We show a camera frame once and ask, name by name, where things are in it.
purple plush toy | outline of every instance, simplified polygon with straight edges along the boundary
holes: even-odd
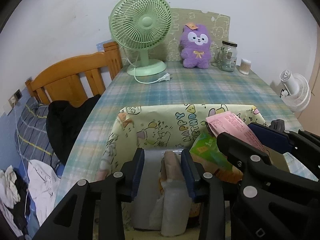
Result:
[[[211,38],[207,28],[202,24],[191,30],[188,26],[183,27],[180,44],[183,47],[181,57],[185,68],[208,68],[211,59]]]

green fan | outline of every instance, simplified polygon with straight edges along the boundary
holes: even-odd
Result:
[[[171,27],[171,12],[165,0],[121,0],[109,18],[111,34],[121,46],[140,52],[140,61],[127,73],[149,76],[166,69],[158,59],[149,59],[148,49],[161,42]]]

glass jar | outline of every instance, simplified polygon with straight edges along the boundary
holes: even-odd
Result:
[[[222,47],[217,48],[214,54],[217,67],[223,71],[233,72],[237,62],[238,44],[231,41],[222,41]]]

cable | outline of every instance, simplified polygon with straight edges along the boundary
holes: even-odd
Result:
[[[161,78],[158,78],[157,80],[153,81],[153,82],[141,82],[137,79],[136,77],[136,68],[139,67],[137,65],[134,65],[137,63],[137,60],[138,60],[138,57],[139,57],[139,54],[137,55],[137,58],[136,58],[136,61],[134,62],[134,64],[131,63],[131,61],[129,60],[128,58],[128,55],[127,55],[127,52],[125,51],[125,47],[122,47],[123,48],[123,51],[124,51],[124,54],[125,54],[125,57],[126,57],[126,60],[130,63],[130,65],[132,65],[134,67],[134,70],[133,70],[133,76],[134,76],[134,79],[140,83],[140,84],[144,84],[144,85],[151,85],[151,84],[155,84],[155,83],[158,83],[158,82],[162,82],[162,81],[169,81],[171,79],[171,76],[169,73],[166,73],[165,75],[163,75]]]
[[[20,154],[20,157],[21,157],[21,161],[22,161],[22,165],[23,165],[24,172],[25,172],[25,174],[26,174],[27,185],[28,185],[27,194],[26,194],[26,199],[25,199],[25,204],[24,204],[24,217],[25,217],[25,219],[27,219],[26,211],[27,211],[27,198],[28,198],[28,193],[29,193],[29,183],[30,183],[30,180],[29,180],[29,178],[28,178],[28,174],[27,174],[27,171],[26,171],[26,167],[24,166],[24,162],[23,162],[22,154],[21,154],[21,147],[20,147],[20,142],[19,142],[19,132],[18,132],[18,122],[17,122],[17,113],[16,113],[16,105],[15,105],[15,103],[13,103],[13,109],[14,109],[14,116],[15,116],[15,120],[16,120],[16,130],[17,130],[17,139],[18,139],[18,144],[19,144],[19,154]]]

white clip fan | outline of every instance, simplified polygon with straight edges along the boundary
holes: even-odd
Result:
[[[285,70],[280,74],[280,80],[285,90],[281,91],[281,99],[292,112],[304,110],[310,102],[311,91],[304,76]]]

